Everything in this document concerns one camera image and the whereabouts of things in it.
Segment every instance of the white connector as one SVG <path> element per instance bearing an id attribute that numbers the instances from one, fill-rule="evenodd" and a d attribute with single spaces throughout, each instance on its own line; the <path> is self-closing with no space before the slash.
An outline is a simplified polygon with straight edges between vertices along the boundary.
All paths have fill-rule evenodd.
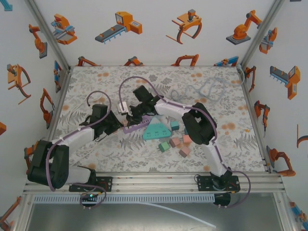
<path id="1" fill-rule="evenodd" d="M 127 103 L 126 103 L 126 102 L 122 102 L 122 103 L 123 103 L 124 109 L 122 108 L 121 103 L 119 103 L 119 104 L 117 105 L 117 110 L 118 110 L 118 112 L 119 112 L 121 115 L 124 115 L 124 114 L 126 114 L 126 113 L 130 114 L 130 110 L 129 110 L 128 106 L 127 106 Z"/>

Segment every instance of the white wall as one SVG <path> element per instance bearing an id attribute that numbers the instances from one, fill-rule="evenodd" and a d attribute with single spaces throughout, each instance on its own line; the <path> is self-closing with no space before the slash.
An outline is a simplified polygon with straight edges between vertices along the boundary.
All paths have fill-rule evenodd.
<path id="1" fill-rule="evenodd" d="M 265 143 L 290 157 L 296 176 L 284 177 L 283 182 L 291 200 L 306 213 L 308 142 L 303 141 L 297 149 L 296 125 L 299 124 L 299 136 L 308 135 L 307 9 L 308 1 L 286 1 L 270 26 L 270 29 L 278 28 L 273 48 L 267 55 L 257 51 L 248 65 L 257 67 L 256 87 L 250 93 L 253 102 L 260 100 L 270 107 Z M 297 84 L 297 95 L 289 100 L 287 88 L 270 77 L 269 71 L 270 66 L 275 66 L 288 73 L 294 65 L 297 65 L 301 72 L 301 80 Z M 263 130 L 261 118 L 259 125 Z M 283 160 L 277 161 L 275 165 L 277 171 L 286 169 Z"/>
<path id="2" fill-rule="evenodd" d="M 171 65 L 179 56 L 199 54 L 197 65 L 213 65 L 224 58 L 245 55 L 252 40 L 233 45 L 226 37 L 233 34 L 236 26 L 243 24 L 246 14 L 256 10 L 264 19 L 272 0 L 39 0 L 36 1 L 46 22 L 51 23 L 56 13 L 66 17 L 75 27 L 77 40 L 69 45 L 59 44 L 70 65 L 76 65 L 78 57 L 84 56 L 103 65 L 123 65 L 127 59 L 137 56 L 145 65 Z M 196 39 L 182 35 L 183 44 L 169 39 L 176 38 L 179 26 L 171 22 L 188 10 L 196 10 L 202 18 L 202 30 Z M 126 11 L 142 24 L 143 33 L 124 33 L 106 44 L 94 38 L 116 24 L 115 13 Z M 250 37 L 257 33 L 251 24 Z"/>
<path id="3" fill-rule="evenodd" d="M 46 123 L 39 107 L 39 100 L 45 88 L 55 105 L 60 92 L 55 93 L 53 65 L 56 59 L 50 46 L 48 55 L 39 59 L 39 52 L 34 45 L 34 36 L 28 25 L 37 26 L 24 1 L 9 0 L 12 12 L 5 12 L 1 5 L 1 56 L 0 56 L 0 122 L 7 126 L 0 136 L 0 216 L 21 195 L 26 182 L 26 162 L 24 148 L 30 147 L 37 140 L 46 136 Z M 44 35 L 38 32 L 42 41 Z M 8 90 L 6 65 L 19 64 L 30 76 L 31 83 L 24 87 L 31 97 L 18 105 L 24 98 L 17 88 Z M 45 102 L 45 108 L 51 110 Z"/>

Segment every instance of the teal triangular block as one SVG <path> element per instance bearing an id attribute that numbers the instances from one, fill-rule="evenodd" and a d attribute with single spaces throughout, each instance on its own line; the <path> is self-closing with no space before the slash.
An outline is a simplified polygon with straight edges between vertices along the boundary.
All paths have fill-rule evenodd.
<path id="1" fill-rule="evenodd" d="M 171 131 L 156 117 L 153 117 L 142 137 L 145 141 L 147 141 L 147 140 L 166 138 L 170 136 L 171 136 Z"/>

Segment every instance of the gray cable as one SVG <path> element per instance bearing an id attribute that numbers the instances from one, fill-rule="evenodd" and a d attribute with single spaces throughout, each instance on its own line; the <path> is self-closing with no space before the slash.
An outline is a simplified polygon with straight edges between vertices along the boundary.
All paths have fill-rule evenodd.
<path id="1" fill-rule="evenodd" d="M 205 95 L 202 93 L 202 89 L 205 87 L 205 85 L 211 80 L 213 79 L 214 82 L 212 83 L 210 89 L 208 90 L 208 94 Z M 242 79 L 242 82 L 240 84 L 234 84 L 234 83 L 229 83 L 227 82 L 225 79 L 223 78 L 219 78 L 219 77 L 211 77 L 211 78 L 208 78 L 203 84 L 202 86 L 199 88 L 199 89 L 196 89 L 193 85 L 187 85 L 186 88 L 185 88 L 185 92 L 183 95 L 180 96 L 179 92 L 177 90 L 172 90 L 171 91 L 171 94 L 170 94 L 170 97 L 173 101 L 180 101 L 181 99 L 183 99 L 184 97 L 187 96 L 187 91 L 189 88 L 192 88 L 194 90 L 194 92 L 197 92 L 199 95 L 209 99 L 210 101 L 212 102 L 219 102 L 221 100 L 221 98 L 225 95 L 226 93 L 226 84 L 229 84 L 229 85 L 232 85 L 232 86 L 236 86 L 236 87 L 239 87 L 241 86 L 245 81 L 245 78 Z M 212 99 L 210 98 L 210 94 L 211 94 L 211 91 L 212 91 L 212 88 L 215 86 L 216 82 L 221 82 L 223 84 L 223 90 L 221 92 L 221 94 L 219 95 L 219 97 L 217 99 Z"/>

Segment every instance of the teal cube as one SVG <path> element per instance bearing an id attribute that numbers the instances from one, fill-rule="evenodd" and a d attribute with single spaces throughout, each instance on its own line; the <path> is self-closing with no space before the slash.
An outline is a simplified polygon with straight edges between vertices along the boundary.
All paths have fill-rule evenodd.
<path id="1" fill-rule="evenodd" d="M 172 121 L 170 123 L 170 126 L 171 126 L 172 131 L 179 130 L 179 128 L 180 128 L 180 125 L 177 121 Z"/>
<path id="2" fill-rule="evenodd" d="M 169 144 L 167 142 L 163 142 L 160 145 L 158 145 L 158 148 L 163 153 L 163 152 L 169 150 L 170 146 L 169 146 Z"/>

